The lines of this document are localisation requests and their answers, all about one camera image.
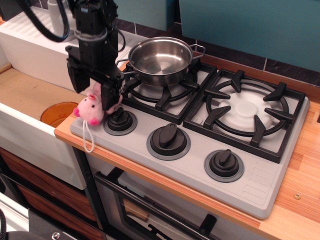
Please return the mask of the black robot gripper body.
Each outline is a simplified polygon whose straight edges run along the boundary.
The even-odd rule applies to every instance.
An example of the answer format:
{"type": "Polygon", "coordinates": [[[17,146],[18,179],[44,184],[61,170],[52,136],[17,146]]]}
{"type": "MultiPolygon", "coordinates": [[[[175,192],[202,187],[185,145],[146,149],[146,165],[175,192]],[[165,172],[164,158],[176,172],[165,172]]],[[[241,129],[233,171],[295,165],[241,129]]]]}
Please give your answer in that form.
{"type": "Polygon", "coordinates": [[[104,28],[98,34],[88,34],[80,30],[75,30],[75,37],[78,40],[78,47],[67,46],[68,60],[73,60],[81,65],[90,79],[103,84],[107,80],[117,81],[118,86],[123,74],[116,66],[118,52],[124,50],[124,46],[118,48],[123,33],[117,29],[104,28]]]}

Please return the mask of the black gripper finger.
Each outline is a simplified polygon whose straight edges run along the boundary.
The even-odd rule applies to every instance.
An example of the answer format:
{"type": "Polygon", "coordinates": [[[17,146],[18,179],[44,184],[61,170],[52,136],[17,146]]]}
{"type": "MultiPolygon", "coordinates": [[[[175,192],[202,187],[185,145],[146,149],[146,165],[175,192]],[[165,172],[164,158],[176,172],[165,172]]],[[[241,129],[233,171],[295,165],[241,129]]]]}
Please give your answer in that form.
{"type": "Polygon", "coordinates": [[[122,102],[123,96],[120,94],[118,82],[107,80],[100,86],[100,96],[102,109],[109,111],[122,102]]]}
{"type": "Polygon", "coordinates": [[[76,93],[79,94],[90,86],[90,77],[81,65],[75,63],[72,59],[69,59],[67,62],[67,69],[73,89],[76,93]]]}

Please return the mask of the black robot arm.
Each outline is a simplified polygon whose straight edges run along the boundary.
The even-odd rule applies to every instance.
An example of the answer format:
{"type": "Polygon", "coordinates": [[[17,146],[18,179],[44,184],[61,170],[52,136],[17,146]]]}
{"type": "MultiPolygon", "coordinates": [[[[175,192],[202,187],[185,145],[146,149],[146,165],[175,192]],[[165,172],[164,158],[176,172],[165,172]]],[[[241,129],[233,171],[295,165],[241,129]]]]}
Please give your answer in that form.
{"type": "Polygon", "coordinates": [[[73,6],[78,46],[65,48],[68,74],[77,93],[86,90],[91,80],[99,83],[106,111],[119,102],[124,78],[116,66],[120,31],[113,21],[118,7],[112,0],[77,0],[73,6]]]}

